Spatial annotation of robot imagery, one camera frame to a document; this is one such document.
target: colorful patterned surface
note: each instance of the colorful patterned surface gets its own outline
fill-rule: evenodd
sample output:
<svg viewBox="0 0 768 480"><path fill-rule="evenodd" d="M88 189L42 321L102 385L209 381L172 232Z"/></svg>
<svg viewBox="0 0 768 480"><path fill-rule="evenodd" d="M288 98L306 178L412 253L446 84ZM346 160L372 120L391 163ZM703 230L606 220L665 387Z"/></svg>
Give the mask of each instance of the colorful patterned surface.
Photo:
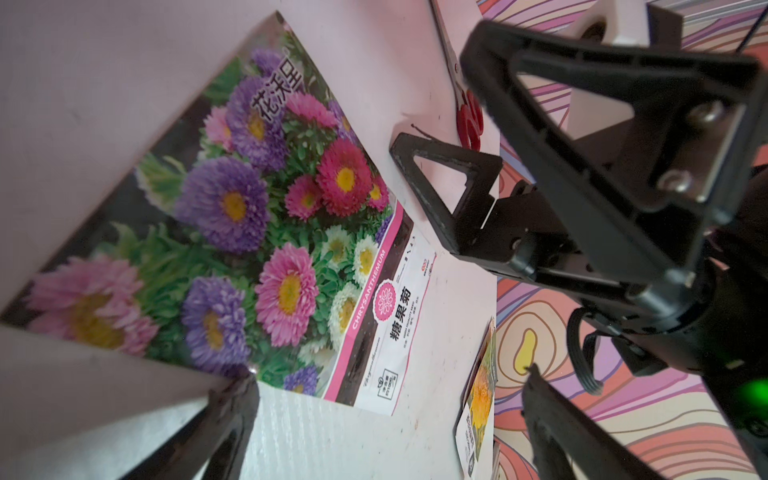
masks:
<svg viewBox="0 0 768 480"><path fill-rule="evenodd" d="M481 0L486 18L542 31L570 24L594 2L578 0ZM684 29L684 47L700 51L733 51L760 9L699 23ZM747 53L768 58L768 27L763 26ZM531 93L553 120L568 122L569 87L539 81ZM500 190L506 197L529 173L502 139ZM762 163L768 152L761 152ZM531 444L520 415L525 367L536 362L543 376L643 461L667 478L756 478L723 416L696 376L668 369L634 378L609 342L598 347L596 376L605 383L602 396L584 392L565 350L565 322L576 303L561 293L514 280L499 279L497 296L498 384L495 435L502 442L501 476L538 478Z"/></svg>

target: magenta flower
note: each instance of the magenta flower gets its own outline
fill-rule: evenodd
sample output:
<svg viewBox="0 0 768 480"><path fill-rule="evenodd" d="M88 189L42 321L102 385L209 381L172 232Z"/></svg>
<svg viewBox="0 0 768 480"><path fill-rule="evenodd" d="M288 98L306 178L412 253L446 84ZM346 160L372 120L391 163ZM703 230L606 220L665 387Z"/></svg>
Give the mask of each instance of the magenta flower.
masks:
<svg viewBox="0 0 768 480"><path fill-rule="evenodd" d="M298 346L320 293L309 252L290 243L275 249L259 282L253 288L259 296L257 322L272 336L273 346Z"/></svg>
<svg viewBox="0 0 768 480"><path fill-rule="evenodd" d="M345 138L328 146L317 166L316 180L326 209L339 217L359 211L373 188L362 151Z"/></svg>
<svg viewBox="0 0 768 480"><path fill-rule="evenodd" d="M306 123L315 121L320 127L336 128L338 121L325 105L310 94L292 93L286 102L288 110L292 111Z"/></svg>
<svg viewBox="0 0 768 480"><path fill-rule="evenodd" d="M232 132L227 126L226 107L211 108L210 115L203 120L203 125L205 125L205 134L211 142L221 145L228 152L232 151Z"/></svg>
<svg viewBox="0 0 768 480"><path fill-rule="evenodd" d="M288 187L288 194L286 194L288 214L306 222L320 209L322 195L323 192L312 179L312 175L302 175Z"/></svg>
<svg viewBox="0 0 768 480"><path fill-rule="evenodd" d="M383 212L386 206L389 205L389 190L387 190L381 175L373 178L373 188L368 194L368 205L379 212Z"/></svg>
<svg viewBox="0 0 768 480"><path fill-rule="evenodd" d="M25 300L42 314L27 325L32 332L136 356L144 355L157 334L134 298L143 283L127 260L71 257L33 282Z"/></svg>

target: white label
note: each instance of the white label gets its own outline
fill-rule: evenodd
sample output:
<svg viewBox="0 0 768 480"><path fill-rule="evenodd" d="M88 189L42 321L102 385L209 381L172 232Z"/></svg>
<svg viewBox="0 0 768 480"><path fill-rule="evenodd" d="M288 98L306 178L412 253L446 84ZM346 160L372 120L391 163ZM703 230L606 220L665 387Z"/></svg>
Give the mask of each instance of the white label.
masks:
<svg viewBox="0 0 768 480"><path fill-rule="evenodd" d="M429 242L413 229L394 278L387 281L387 287L377 290L377 293L387 295L387 304L382 305L385 314L377 318L376 336L355 407L385 415L394 412L435 258ZM394 296L391 308L390 295Z"/></svg>

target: chrysanthemum seed packet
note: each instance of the chrysanthemum seed packet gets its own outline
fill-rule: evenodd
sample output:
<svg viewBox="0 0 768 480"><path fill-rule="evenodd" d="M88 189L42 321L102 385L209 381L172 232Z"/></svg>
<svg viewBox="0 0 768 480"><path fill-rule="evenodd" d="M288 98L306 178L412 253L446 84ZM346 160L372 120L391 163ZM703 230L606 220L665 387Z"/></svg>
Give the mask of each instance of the chrysanthemum seed packet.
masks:
<svg viewBox="0 0 768 480"><path fill-rule="evenodd" d="M434 260L275 14L2 319L391 415Z"/></svg>

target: pink label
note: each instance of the pink label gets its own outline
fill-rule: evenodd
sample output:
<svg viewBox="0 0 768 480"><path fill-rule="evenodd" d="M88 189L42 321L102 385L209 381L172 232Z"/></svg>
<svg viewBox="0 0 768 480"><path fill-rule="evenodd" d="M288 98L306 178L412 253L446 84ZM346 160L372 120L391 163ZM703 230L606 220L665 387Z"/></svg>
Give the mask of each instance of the pink label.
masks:
<svg viewBox="0 0 768 480"><path fill-rule="evenodd" d="M395 284L391 280L384 280L379 284L376 295L373 297L373 318L379 323L386 322L394 313L396 303Z"/></svg>

